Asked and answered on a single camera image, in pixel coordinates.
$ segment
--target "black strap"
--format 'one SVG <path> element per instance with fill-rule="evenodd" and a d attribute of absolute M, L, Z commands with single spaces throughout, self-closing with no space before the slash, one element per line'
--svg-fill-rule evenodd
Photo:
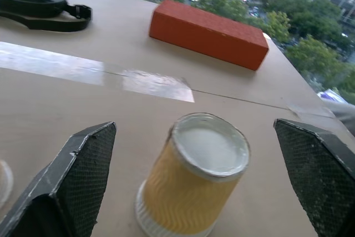
<path fill-rule="evenodd" d="M 12 19 L 23 25 L 27 26 L 31 30 L 46 30 L 54 32 L 77 32 L 85 29 L 92 20 L 92 9 L 83 5 L 69 6 L 64 9 L 70 15 L 77 19 L 82 19 L 76 22 L 60 22 L 49 21 L 46 19 L 26 19 L 13 13 L 7 13 L 0 11 L 0 17 Z"/>

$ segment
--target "strap buckle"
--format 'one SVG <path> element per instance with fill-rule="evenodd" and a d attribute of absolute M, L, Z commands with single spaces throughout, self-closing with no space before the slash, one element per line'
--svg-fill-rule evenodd
<path fill-rule="evenodd" d="M 91 17 L 92 9 L 84 5 L 75 5 L 75 18 L 88 19 Z"/>

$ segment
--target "yellow paper cup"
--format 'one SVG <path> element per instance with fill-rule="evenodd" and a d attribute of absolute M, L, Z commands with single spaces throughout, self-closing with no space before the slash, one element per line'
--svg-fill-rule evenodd
<path fill-rule="evenodd" d="M 202 237 L 249 163 L 244 135 L 225 120 L 195 113 L 179 119 L 136 199 L 150 237 Z"/>

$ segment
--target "black mesh pad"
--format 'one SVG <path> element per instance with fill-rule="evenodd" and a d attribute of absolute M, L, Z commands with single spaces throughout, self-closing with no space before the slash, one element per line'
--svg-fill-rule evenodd
<path fill-rule="evenodd" d="M 355 236 L 355 155 L 334 134 L 298 122 L 274 124 L 288 176 L 320 237 Z"/>
<path fill-rule="evenodd" d="M 0 224 L 0 236 L 91 236 L 106 190 L 114 123 L 69 138 Z"/>

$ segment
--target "black case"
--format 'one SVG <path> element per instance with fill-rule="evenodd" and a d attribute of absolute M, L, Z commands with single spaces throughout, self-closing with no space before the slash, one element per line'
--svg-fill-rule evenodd
<path fill-rule="evenodd" d="M 0 224 L 1 237 L 89 237 L 106 190 L 113 122 L 71 136 Z"/>
<path fill-rule="evenodd" d="M 355 236 L 355 154 L 333 133 L 274 123 L 297 197 L 319 237 Z"/>
<path fill-rule="evenodd" d="M 53 18 L 64 11 L 82 20 L 63 22 L 26 19 L 23 17 Z M 92 20 L 92 10 L 83 5 L 69 6 L 67 0 L 0 0 L 0 17 L 22 23 L 29 29 L 75 32 L 88 26 Z"/>

